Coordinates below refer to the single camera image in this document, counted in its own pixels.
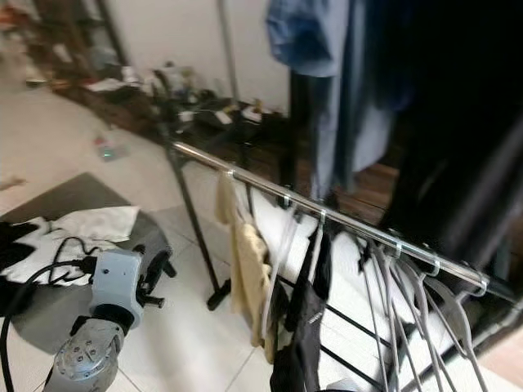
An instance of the black rack leg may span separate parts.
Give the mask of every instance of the black rack leg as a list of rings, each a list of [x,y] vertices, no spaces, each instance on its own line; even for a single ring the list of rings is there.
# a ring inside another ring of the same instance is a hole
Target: black rack leg
[[[168,148],[168,158],[169,162],[171,163],[174,174],[177,178],[178,184],[180,186],[181,196],[183,197],[183,201],[186,205],[190,223],[193,226],[194,234],[196,234],[196,240],[198,241],[199,249],[202,252],[202,257],[205,261],[205,265],[207,266],[209,278],[211,279],[214,294],[212,294],[212,296],[208,299],[207,307],[209,310],[215,310],[218,307],[218,305],[220,305],[221,301],[227,296],[227,294],[229,294],[230,280],[225,281],[224,285],[220,287],[220,284],[218,283],[218,279],[216,276],[216,271],[212,266],[211,255],[209,254],[209,250],[207,249],[205,239],[203,238],[202,228],[199,225],[198,217],[196,216],[196,211],[194,210],[194,205],[189,195],[186,179],[183,176],[183,172],[181,170],[180,159],[178,158],[175,149]]]
[[[177,276],[177,271],[174,269],[174,267],[172,266],[172,264],[167,261],[164,265],[163,265],[163,272],[165,274],[167,274],[167,276],[169,278],[174,278]]]

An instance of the beige towel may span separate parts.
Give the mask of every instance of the beige towel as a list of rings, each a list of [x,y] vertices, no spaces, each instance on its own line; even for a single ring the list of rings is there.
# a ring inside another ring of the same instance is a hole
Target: beige towel
[[[269,363],[274,359],[274,331],[262,340],[262,311],[270,286],[270,266],[264,263],[267,246],[253,225],[253,218],[236,198],[233,179],[222,173],[217,186],[216,217],[230,226],[230,281],[232,309],[252,323],[254,347],[264,345]]]

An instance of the clothes hanger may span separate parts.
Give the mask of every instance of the clothes hanger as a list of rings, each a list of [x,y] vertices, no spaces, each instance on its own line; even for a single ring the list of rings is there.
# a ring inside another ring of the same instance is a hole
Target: clothes hanger
[[[284,202],[285,204],[287,204],[287,206],[289,205],[288,195],[284,196]],[[296,233],[297,222],[294,220],[294,214],[296,210],[297,204],[293,204],[287,210],[288,215],[284,226],[284,236],[282,237],[282,241],[279,244],[278,251],[276,253],[275,263],[272,266],[272,271],[270,274],[269,291],[267,293],[267,298],[263,306],[263,314],[261,316],[261,337],[263,337],[263,339],[266,339],[267,336],[267,324],[269,322],[270,302],[272,301],[272,293],[275,290],[279,268],[280,265],[287,260],[288,253],[290,252],[291,245],[293,244],[294,234]]]
[[[428,327],[428,304],[427,297],[425,296],[425,290],[423,288],[423,280],[427,275],[437,276],[440,272],[440,263],[437,256],[434,256],[434,270],[431,273],[422,273],[418,267],[410,260],[404,259],[401,263],[402,270],[405,272],[405,276],[412,283],[414,288],[414,295],[418,301],[418,306],[420,310],[419,322],[421,323],[421,331],[423,332],[423,337],[427,342],[429,354],[431,356],[432,366],[434,367],[434,376],[436,377],[436,383],[438,385],[438,390],[443,391],[443,382],[441,381],[440,374],[440,361],[437,358],[436,349],[432,343],[430,329]]]
[[[383,353],[382,353],[382,345],[379,341],[379,333],[378,333],[378,325],[376,323],[376,315],[374,313],[374,305],[373,305],[373,298],[370,294],[370,288],[369,288],[369,277],[367,276],[367,271],[365,268],[363,268],[363,257],[360,259],[360,271],[363,272],[364,280],[365,280],[365,289],[367,290],[367,297],[369,298],[369,306],[370,306],[370,313],[372,315],[373,319],[373,327],[374,327],[374,338],[376,339],[376,346],[378,348],[378,358],[379,358],[379,366],[382,371],[382,382],[383,387],[385,388],[385,392],[389,392],[389,385],[387,382],[387,370],[385,369],[385,361],[383,360]]]
[[[396,244],[396,254],[394,255],[394,259],[393,259],[394,262],[397,262],[400,259],[401,251],[402,251],[402,245],[401,245],[401,243],[397,243]],[[396,276],[397,271],[395,270],[395,264],[391,263],[389,269],[391,272],[391,277],[395,280],[396,285],[400,289],[401,295],[405,298],[405,300],[407,301],[407,304],[410,308],[410,311],[413,313],[414,322],[417,323],[418,325],[421,325],[421,323],[419,322],[419,318],[417,318],[418,314],[415,311],[412,301],[410,301],[410,298],[407,295],[407,291],[405,290],[404,284],[402,284],[402,282]],[[409,339],[405,333],[403,323],[401,322],[401,320],[398,316],[398,311],[396,309],[394,302],[392,302],[392,311],[394,314],[394,318],[396,320],[397,328],[400,331],[401,340],[403,341],[403,345],[400,347],[400,352],[398,353],[398,368],[400,367],[400,355],[401,355],[401,357],[404,357],[406,355],[407,359],[409,360],[410,369],[412,370],[412,373],[414,376],[414,381],[416,383],[416,386],[418,387],[418,391],[422,392],[423,391],[422,383],[419,379],[418,371],[416,370],[416,367],[414,366],[414,360],[413,360],[412,353],[410,352],[410,348],[409,348]],[[398,390],[399,387],[400,387],[400,383],[399,383],[399,370],[398,370],[398,372],[396,373],[396,376],[392,379],[391,389]]]
[[[398,345],[396,341],[396,321],[395,314],[392,309],[392,296],[391,296],[391,262],[383,254],[382,249],[380,249],[376,243],[369,239],[369,244],[371,246],[371,251],[378,263],[378,267],[381,270],[383,276],[383,282],[385,285],[385,300],[387,303],[387,313],[388,313],[388,322],[389,328],[391,330],[391,346],[392,346],[392,366],[394,368],[395,380],[394,382],[399,385],[400,381],[398,379],[400,375],[400,361],[398,359]]]
[[[485,383],[485,379],[483,378],[483,375],[481,374],[480,367],[477,363],[476,354],[474,354],[474,349],[472,347],[472,334],[471,334],[471,326],[468,322],[467,313],[465,313],[465,309],[463,308],[463,305],[461,304],[461,300],[468,294],[472,294],[473,296],[482,296],[485,294],[486,289],[482,288],[481,293],[469,293],[469,292],[462,292],[457,297],[454,296],[452,291],[446,287],[442,282],[439,280],[433,279],[433,278],[427,278],[426,279],[426,285],[430,287],[432,290],[434,290],[445,302],[445,305],[449,306],[451,309],[451,314],[458,316],[455,318],[456,323],[454,323],[454,330],[450,327],[448,323],[445,324],[445,328],[448,328],[449,334],[452,336],[455,335],[453,339],[454,344],[456,344],[458,341],[461,341],[463,343],[463,347],[458,344],[458,352],[460,354],[465,354],[463,357],[468,359],[472,367],[474,368],[474,373],[476,374],[476,377],[478,381],[480,382],[480,387],[483,392],[488,392],[487,385]]]
[[[309,282],[314,282],[314,275],[316,272],[316,266],[318,265],[318,259],[320,258],[321,240],[324,237],[325,217],[327,213],[325,210],[321,210],[320,223],[318,224],[318,231],[316,240],[314,242],[314,249],[312,251],[312,262],[311,269],[309,270]]]
[[[427,342],[427,344],[431,344],[431,343],[429,343],[429,341],[427,341],[427,339],[425,337],[425,327],[422,325],[422,321],[420,319],[420,314],[419,314],[418,310],[416,309],[416,307],[414,306],[414,303],[412,302],[412,299],[410,298],[410,296],[407,295],[407,292],[405,290],[405,284],[403,282],[403,279],[400,276],[400,273],[398,272],[398,269],[397,269],[398,267],[397,267],[396,263],[392,264],[392,266],[391,266],[392,267],[391,268],[392,278],[396,281],[396,284],[397,284],[398,288],[400,289],[401,295],[405,298],[405,301],[407,302],[407,305],[409,306],[409,309],[413,315],[414,324],[416,325],[416,327],[419,331],[420,337],[423,340],[425,340]],[[439,264],[437,264],[435,262],[435,269],[432,273],[434,275],[437,275],[438,272],[439,272]],[[400,348],[401,357],[403,357],[404,352],[407,356],[409,355],[409,352],[410,352],[409,347],[408,347],[409,342],[406,339],[406,336],[403,339],[403,341],[405,343],[405,346]],[[450,389],[453,392],[458,392],[456,390],[454,382],[452,381],[452,378],[450,377],[449,372],[447,371],[445,362],[441,358],[440,353],[437,350],[434,350],[434,354],[436,355],[436,360],[438,361],[440,369],[442,370],[443,374],[445,375],[445,379],[449,383]],[[403,390],[411,390],[414,387],[417,387],[418,390],[421,390],[421,381],[419,379],[418,372],[415,370],[413,363],[410,363],[410,367],[412,369],[414,379]]]

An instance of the black cable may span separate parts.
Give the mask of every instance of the black cable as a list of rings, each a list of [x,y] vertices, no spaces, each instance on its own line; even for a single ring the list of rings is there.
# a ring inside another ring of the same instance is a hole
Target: black cable
[[[29,285],[32,282],[34,282],[36,278],[38,278],[41,274],[44,274],[55,267],[63,267],[67,265],[80,266],[82,263],[83,261],[76,260],[46,265],[45,267],[39,269],[37,272],[31,275],[31,277],[25,281],[25,283],[18,289],[18,292],[16,292],[13,301],[11,301],[11,303],[9,304],[2,324],[2,332],[0,332],[0,359],[2,360],[2,372],[7,392],[15,392],[13,380],[11,378],[11,371],[9,370],[9,358],[7,356],[7,334],[9,332],[9,324],[11,322],[11,318],[16,312],[16,307],[18,306],[18,303],[24,296],[25,291],[27,290]]]
[[[90,251],[87,250],[87,246],[85,244],[85,242],[80,238],[80,237],[67,237],[65,238],[62,243],[60,244],[60,246],[58,247],[58,250],[56,251],[55,253],[55,256],[53,257],[52,259],[52,265],[55,265],[57,262],[58,262],[58,259],[60,257],[60,254],[62,253],[62,251],[64,250],[64,247],[65,247],[65,244],[70,240],[70,239],[76,239],[79,243],[80,243],[80,246],[82,247],[82,252],[86,255],[86,256],[90,256],[94,251],[96,250],[101,250],[99,247],[94,247],[93,249],[91,249]],[[68,275],[69,275],[69,272],[63,274],[62,276],[56,278],[56,279],[52,279],[52,273],[53,273],[53,269],[51,269],[51,272],[49,273],[49,278],[47,279],[47,284],[55,284],[55,283],[58,283],[59,281],[61,280],[64,280],[66,282],[69,282],[71,280],[75,280],[77,278],[74,278],[74,279],[71,279],[71,278],[67,278]]]

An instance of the metal pole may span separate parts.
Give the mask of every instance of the metal pole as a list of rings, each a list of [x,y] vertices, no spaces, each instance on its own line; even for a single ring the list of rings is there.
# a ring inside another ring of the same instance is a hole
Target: metal pole
[[[209,308],[209,310],[215,310],[217,306],[220,305],[220,302],[223,300],[223,298],[230,292],[230,279],[227,279],[223,283],[223,286],[220,287],[220,283],[218,282],[216,276],[216,271],[214,270],[214,267],[212,265],[211,255],[207,248],[207,244],[205,243],[205,239],[203,238],[202,228],[199,225],[198,217],[196,216],[196,211],[194,209],[194,204],[190,197],[189,189],[187,188],[186,179],[183,176],[183,171],[181,170],[182,162],[180,160],[180,157],[178,157],[176,149],[172,147],[172,144],[169,140],[169,130],[167,126],[164,123],[159,122],[158,129],[160,137],[163,140],[165,154],[167,155],[167,159],[171,164],[171,168],[174,171],[174,175],[176,176],[178,184],[180,186],[181,196],[183,197],[183,201],[186,205],[190,223],[193,226],[194,234],[196,235],[196,240],[198,241],[199,249],[202,252],[203,261],[205,261],[205,265],[207,266],[207,270],[209,273],[209,278],[211,279],[212,289],[214,293],[208,299],[207,307]]]
[[[219,158],[212,156],[211,154],[207,154],[199,149],[195,149],[194,147],[186,145],[185,143],[177,142],[174,143],[173,146],[182,154],[195,159],[196,161],[199,161],[206,166],[213,167],[214,169],[225,172],[231,172],[235,179],[248,183],[261,191],[281,197],[287,196],[294,203],[297,203],[302,209],[309,212],[324,212],[331,221],[336,221],[343,225],[347,225],[353,230],[363,234],[367,238],[375,239],[380,243],[387,245],[388,247],[401,247],[401,251],[409,256],[415,257],[416,259],[424,261],[430,265],[439,266],[441,270],[444,270],[460,278],[461,280],[472,283],[475,286],[480,287],[481,290],[486,289],[486,291],[492,292],[496,296],[504,298],[508,301],[514,301],[514,299],[507,293],[500,292],[496,287],[492,288],[489,285],[490,277],[488,275],[475,271],[474,269],[466,267],[465,265],[456,264],[453,261],[445,259],[444,257],[435,255],[427,249],[420,248],[416,245],[413,245],[412,243],[407,243],[406,241],[398,239],[388,233],[382,232],[375,227],[350,218],[349,216],[343,215],[340,212],[331,210],[301,196],[300,194],[296,194],[289,189],[273,184],[272,182],[265,180],[260,176],[256,176],[249,171],[231,165]]]
[[[227,74],[229,76],[230,92],[232,103],[239,110],[238,79],[236,77],[235,55],[232,51],[232,41],[230,39],[229,19],[226,12],[226,0],[217,0],[218,16],[220,17],[221,40],[226,53]]]

